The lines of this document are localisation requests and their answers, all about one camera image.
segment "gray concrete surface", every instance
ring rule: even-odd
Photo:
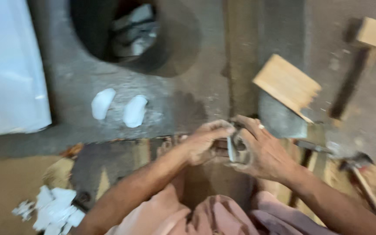
[[[363,17],[376,19],[376,1],[329,0],[308,1],[311,25],[309,75],[322,86],[311,104],[310,118],[326,124],[332,122],[328,112],[350,72],[359,47],[347,43],[349,24]],[[327,132],[328,144],[335,157],[350,157],[362,151],[376,158],[376,64],[359,86],[348,105],[347,118],[338,128]]]
[[[171,57],[171,74],[177,74],[173,77],[140,74],[99,61],[77,39],[68,1],[30,0],[54,125],[38,133],[0,136],[0,157],[57,154],[79,142],[188,133],[204,122],[227,119],[222,3],[160,2],[170,24],[169,44],[172,50],[185,53]],[[182,28],[196,34],[198,40],[181,40]],[[105,88],[114,88],[117,95],[107,118],[98,121],[92,118],[91,101]],[[122,120],[123,107],[138,94],[149,99],[144,122],[127,128]]]
[[[305,1],[228,0],[226,15],[231,114],[258,115],[278,138],[305,138],[306,122],[252,83],[272,54],[306,71]]]

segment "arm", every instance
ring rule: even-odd
[[[237,116],[243,124],[240,135],[251,152],[251,162],[235,169],[257,178],[284,184],[332,231],[343,235],[376,234],[376,216],[362,205],[331,188],[305,167],[297,164],[258,119]]]
[[[325,184],[306,168],[299,166],[293,177],[283,184],[296,192],[301,200],[332,231],[347,234],[376,234],[376,216]]]
[[[82,220],[77,234],[105,234],[142,202],[164,189],[185,166],[201,164],[213,157],[209,151],[213,141],[233,131],[222,120],[201,126],[182,144],[110,188]]]

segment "hand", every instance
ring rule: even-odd
[[[192,166],[202,164],[216,156],[214,149],[211,149],[216,139],[225,138],[235,131],[233,125],[225,120],[217,120],[200,126],[194,134],[189,136],[178,146],[188,158]]]
[[[285,183],[300,165],[293,161],[279,140],[271,135],[258,119],[237,115],[234,120],[246,128],[240,131],[240,137],[251,157],[246,165],[230,165],[237,171],[257,178]]]

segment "hammer head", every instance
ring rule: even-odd
[[[349,170],[353,167],[362,168],[374,164],[373,159],[366,153],[358,152],[354,157],[345,160],[339,170]]]

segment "white paper scraps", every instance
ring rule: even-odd
[[[148,103],[144,95],[136,95],[124,107],[123,121],[130,128],[138,127],[142,124]]]
[[[34,211],[34,202],[29,202],[28,200],[25,200],[21,202],[17,208],[14,208],[14,210],[11,212],[13,215],[21,215],[23,218],[22,221],[29,221],[31,218],[31,212]]]
[[[114,99],[116,92],[113,88],[107,88],[100,91],[92,100],[92,116],[97,120],[105,119],[108,108]]]
[[[65,224],[65,226],[63,227],[62,233],[60,235],[67,235],[71,228],[72,228],[71,224],[69,223]]]
[[[81,223],[81,221],[84,219],[84,217],[85,217],[85,213],[83,213],[81,210],[76,210],[68,218],[68,224],[71,224],[72,226],[77,227]]]
[[[42,186],[37,196],[37,220],[33,228],[45,230],[45,235],[66,235],[72,226],[77,227],[85,213],[71,205],[75,196],[75,190],[49,190],[47,186]]]
[[[35,205],[36,208],[42,208],[53,201],[55,198],[50,192],[50,189],[43,185],[40,187],[40,193],[37,195],[37,203]]]

